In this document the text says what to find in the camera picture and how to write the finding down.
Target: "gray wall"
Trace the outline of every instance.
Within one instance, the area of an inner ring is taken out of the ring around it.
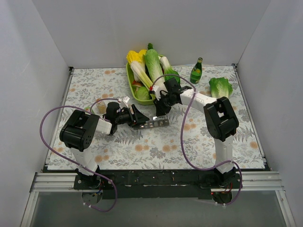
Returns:
[[[0,226],[19,226],[46,148],[39,124],[68,68],[31,0],[0,1]],[[45,124],[50,140],[56,114]]]
[[[239,63],[267,160],[303,226],[303,1],[272,0]]]
[[[66,63],[123,67],[151,42],[170,63],[239,61],[270,0],[33,0]]]

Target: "green bottle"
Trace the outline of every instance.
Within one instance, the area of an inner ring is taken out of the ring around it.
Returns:
[[[196,84],[200,81],[201,76],[202,76],[202,58],[198,58],[198,62],[196,65],[193,67],[190,73],[190,82],[193,84]]]

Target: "wall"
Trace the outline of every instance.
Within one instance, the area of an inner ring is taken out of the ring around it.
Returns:
[[[172,65],[238,62],[270,0],[33,0],[66,63],[123,67],[153,43]]]
[[[60,104],[68,67],[31,0],[0,1],[0,226],[19,226],[47,149],[43,115]],[[45,124],[50,141],[56,114]]]
[[[272,0],[240,62],[239,76],[267,160],[279,170],[303,226],[303,1]]]

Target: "green basket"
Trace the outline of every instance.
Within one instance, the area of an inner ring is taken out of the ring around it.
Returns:
[[[152,99],[140,100],[134,95],[134,88],[132,87],[132,82],[134,81],[134,73],[131,69],[131,66],[128,63],[126,64],[126,72],[127,72],[128,84],[129,84],[129,87],[131,89],[131,92],[132,92],[133,97],[135,98],[135,100],[137,100],[138,103],[141,104],[141,105],[153,105]]]

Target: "floral tablecloth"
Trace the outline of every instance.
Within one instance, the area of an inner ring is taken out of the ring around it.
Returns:
[[[177,66],[174,69],[188,78],[192,66]],[[233,142],[233,160],[241,168],[264,168],[258,143],[252,128],[237,78],[232,66],[205,66],[197,91],[210,96],[208,81],[213,77],[226,77],[232,84],[233,93],[230,102],[238,116],[240,126]],[[130,103],[150,119],[156,115],[155,106],[144,106],[132,97],[125,68],[77,69],[74,71],[66,105],[85,108],[97,98],[130,97]],[[170,126],[155,129],[133,130],[119,125],[113,136],[95,134],[92,152],[100,169],[190,169],[182,156],[180,146],[181,123],[186,110],[184,105],[175,105],[168,118]],[[64,143],[59,140],[59,132],[73,112],[66,108],[62,113],[54,149],[74,159]],[[184,127],[184,144],[188,158],[198,167],[211,167],[215,163],[214,140],[209,135],[204,114],[191,108]],[[70,170],[76,165],[51,154],[49,170]]]

